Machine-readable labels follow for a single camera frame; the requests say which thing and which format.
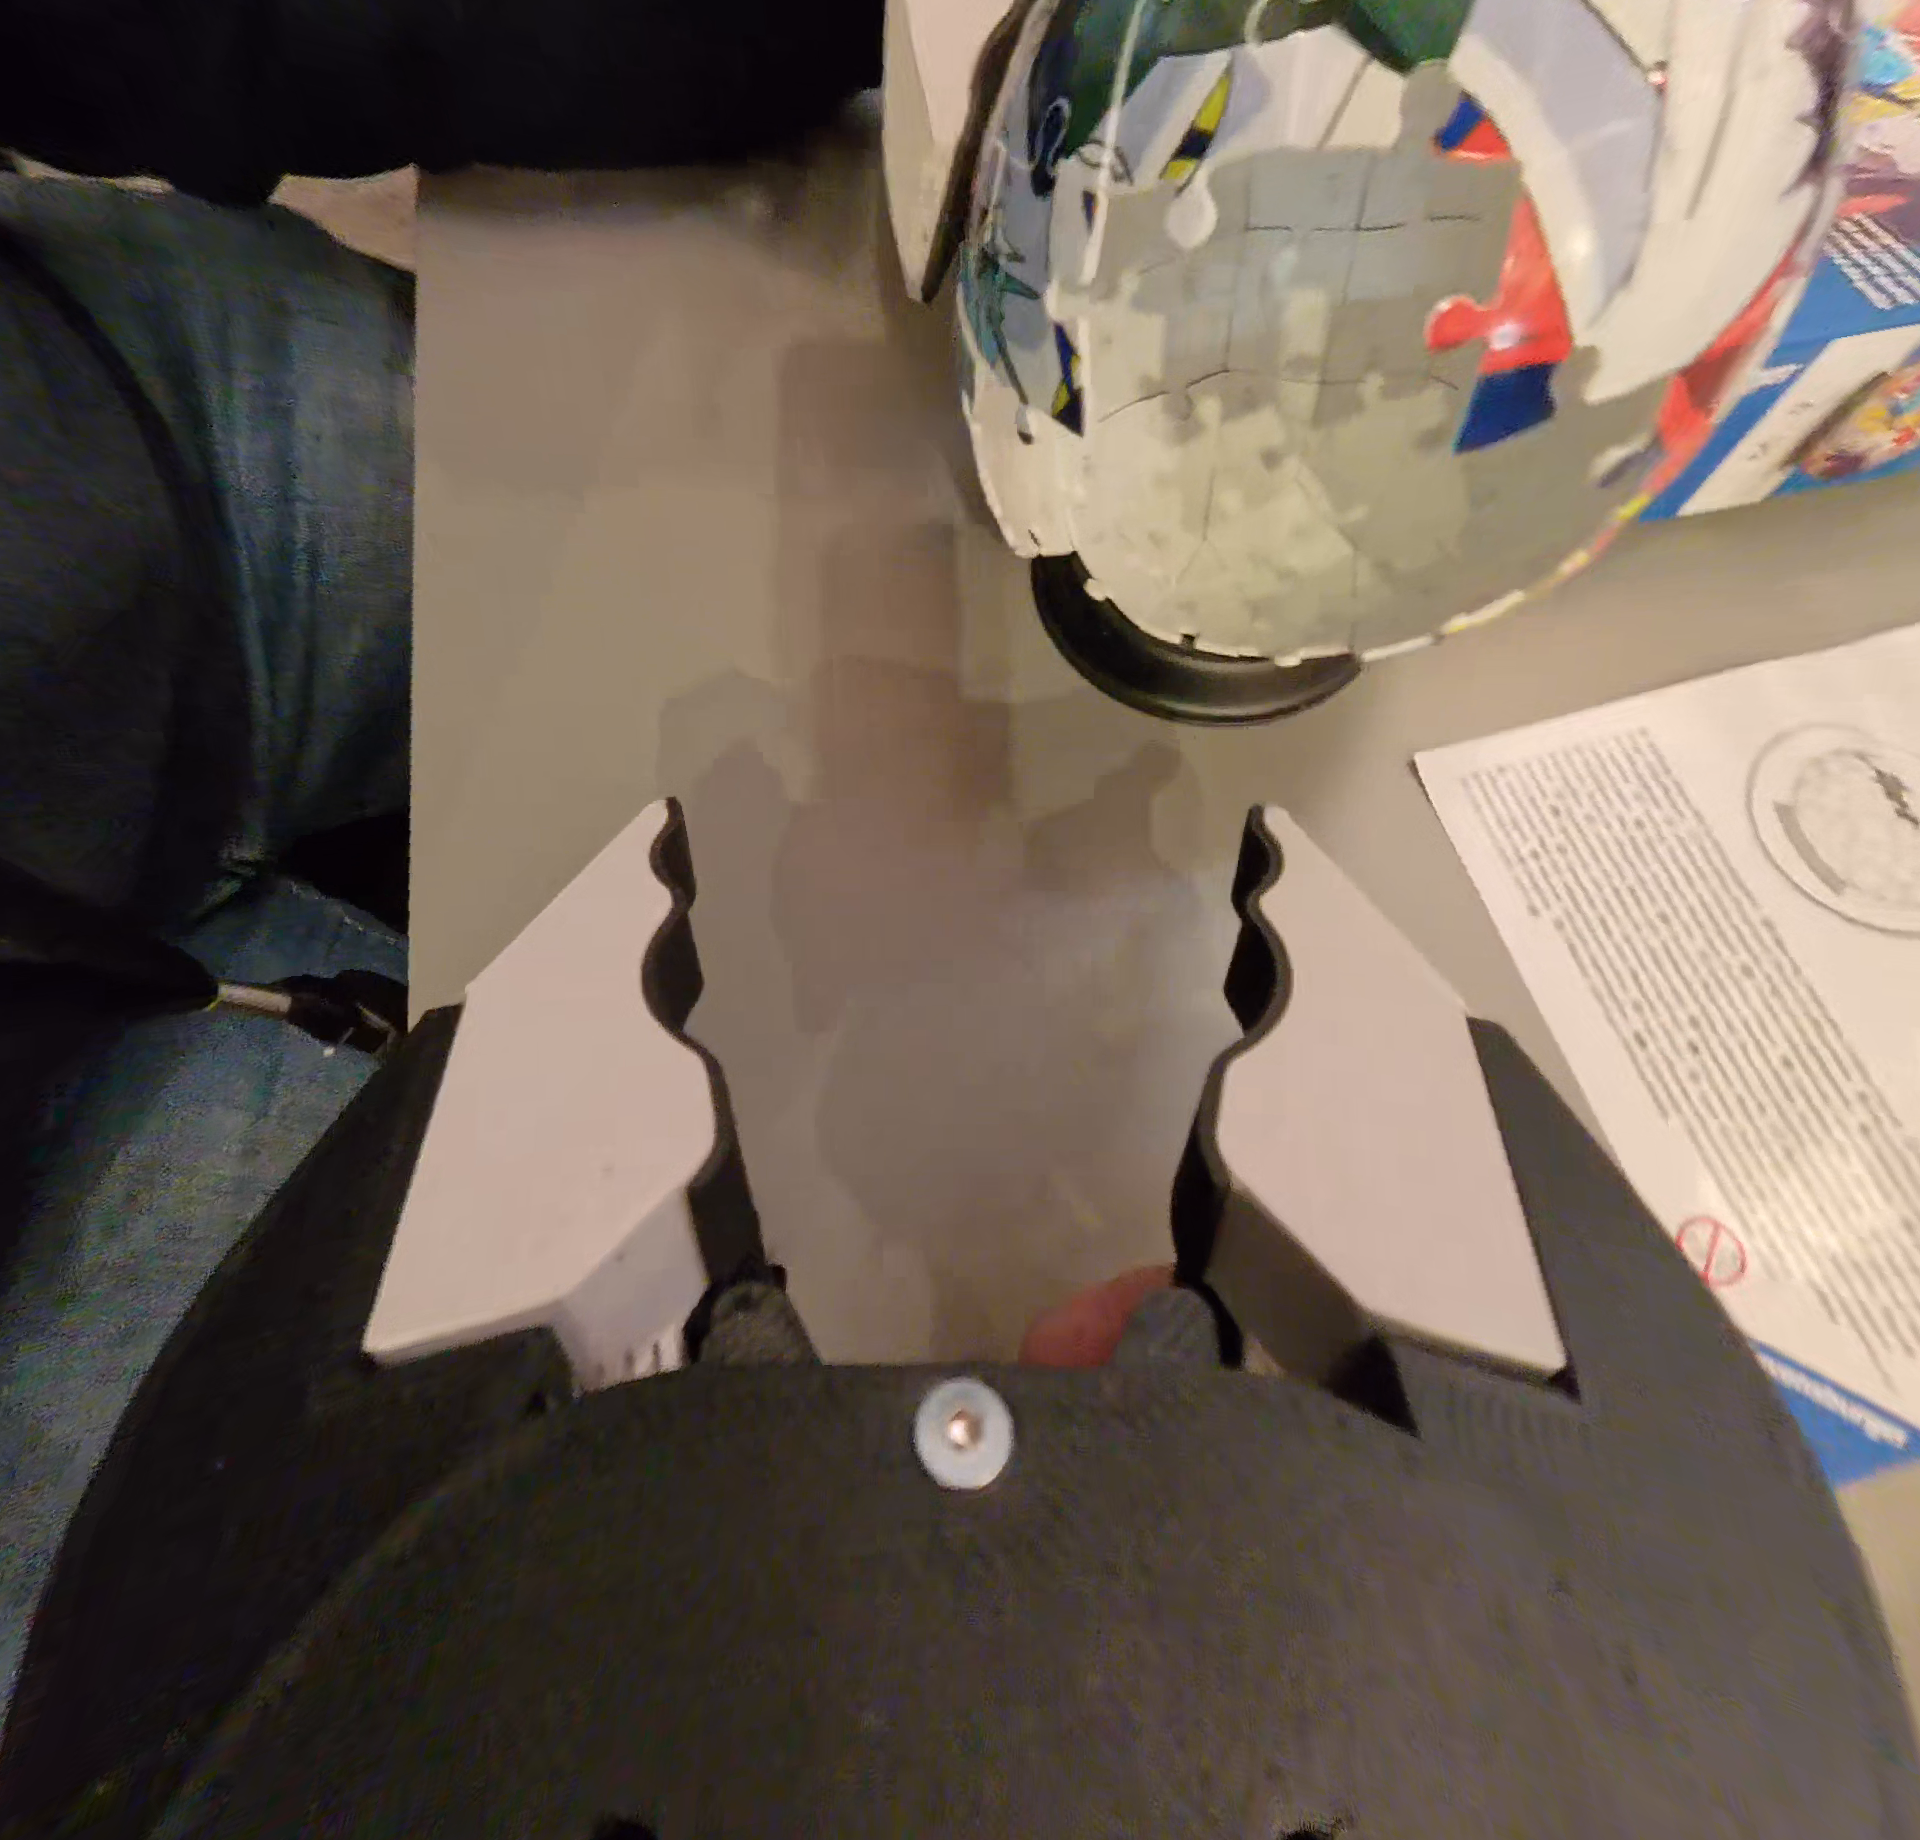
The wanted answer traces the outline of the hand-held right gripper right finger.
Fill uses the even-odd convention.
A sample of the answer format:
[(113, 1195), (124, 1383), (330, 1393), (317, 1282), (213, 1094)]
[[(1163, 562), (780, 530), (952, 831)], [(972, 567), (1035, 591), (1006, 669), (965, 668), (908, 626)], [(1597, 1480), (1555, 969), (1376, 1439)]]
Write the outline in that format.
[(1223, 998), (1171, 1195), (1175, 1277), (1286, 1372), (1401, 1338), (1566, 1365), (1462, 998), (1277, 804), (1241, 828)]

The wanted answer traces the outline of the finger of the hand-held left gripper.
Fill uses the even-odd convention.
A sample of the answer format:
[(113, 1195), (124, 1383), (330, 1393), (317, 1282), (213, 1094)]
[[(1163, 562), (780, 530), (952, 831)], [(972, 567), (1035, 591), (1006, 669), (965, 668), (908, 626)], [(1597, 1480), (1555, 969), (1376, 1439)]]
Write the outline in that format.
[(884, 0), (881, 184), (905, 295), (952, 266), (990, 111), (1035, 0)]

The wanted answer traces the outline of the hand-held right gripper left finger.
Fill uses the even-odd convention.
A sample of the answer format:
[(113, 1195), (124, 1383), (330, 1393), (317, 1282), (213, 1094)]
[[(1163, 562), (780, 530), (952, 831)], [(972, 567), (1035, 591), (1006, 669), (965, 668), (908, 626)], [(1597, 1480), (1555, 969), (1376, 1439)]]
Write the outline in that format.
[(762, 1261), (703, 992), (685, 811), (649, 804), (467, 986), (362, 1334), (386, 1368), (546, 1334), (575, 1380), (685, 1368)]

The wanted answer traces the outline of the colourful puzzle ball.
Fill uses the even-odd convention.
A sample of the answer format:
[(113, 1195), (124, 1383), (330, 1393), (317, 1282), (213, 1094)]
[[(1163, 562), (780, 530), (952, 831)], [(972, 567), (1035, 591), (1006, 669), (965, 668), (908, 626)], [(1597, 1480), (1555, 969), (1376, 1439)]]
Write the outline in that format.
[(1283, 669), (1555, 584), (1791, 311), (1853, 65), (1856, 0), (1035, 0), (958, 252), (1011, 548)]

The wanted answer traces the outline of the black ball stand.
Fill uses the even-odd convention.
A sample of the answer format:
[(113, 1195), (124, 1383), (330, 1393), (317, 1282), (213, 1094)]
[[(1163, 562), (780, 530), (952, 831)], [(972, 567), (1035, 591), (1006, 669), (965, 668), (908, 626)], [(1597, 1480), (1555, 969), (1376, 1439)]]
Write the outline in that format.
[(1361, 676), (1352, 654), (1280, 664), (1152, 638), (1112, 602), (1092, 598), (1092, 579), (1074, 554), (1034, 557), (1028, 584), (1047, 640), (1068, 668), (1107, 699), (1168, 724), (1283, 722)]

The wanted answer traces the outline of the blue puzzle box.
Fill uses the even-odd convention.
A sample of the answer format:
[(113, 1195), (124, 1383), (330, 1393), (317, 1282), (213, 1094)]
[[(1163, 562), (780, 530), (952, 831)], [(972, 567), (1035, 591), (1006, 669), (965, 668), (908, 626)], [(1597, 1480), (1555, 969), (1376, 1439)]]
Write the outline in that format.
[(1642, 521), (1800, 495), (1917, 460), (1917, 0), (1857, 0), (1842, 205), (1817, 269), (1699, 455)]

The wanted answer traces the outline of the white instruction sheet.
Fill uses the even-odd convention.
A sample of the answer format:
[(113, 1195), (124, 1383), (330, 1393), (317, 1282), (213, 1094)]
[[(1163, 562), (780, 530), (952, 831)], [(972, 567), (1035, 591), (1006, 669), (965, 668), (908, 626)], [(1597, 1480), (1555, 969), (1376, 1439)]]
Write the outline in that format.
[(1435, 748), (1598, 1135), (1830, 1486), (1917, 1443), (1917, 630)]

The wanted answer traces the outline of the person's left leg in jeans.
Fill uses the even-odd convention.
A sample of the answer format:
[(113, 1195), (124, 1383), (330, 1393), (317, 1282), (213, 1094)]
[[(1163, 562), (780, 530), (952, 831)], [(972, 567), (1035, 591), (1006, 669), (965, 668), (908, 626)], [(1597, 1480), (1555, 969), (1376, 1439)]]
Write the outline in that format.
[(5, 176), (5, 860), (150, 931), (409, 796), (414, 278)]

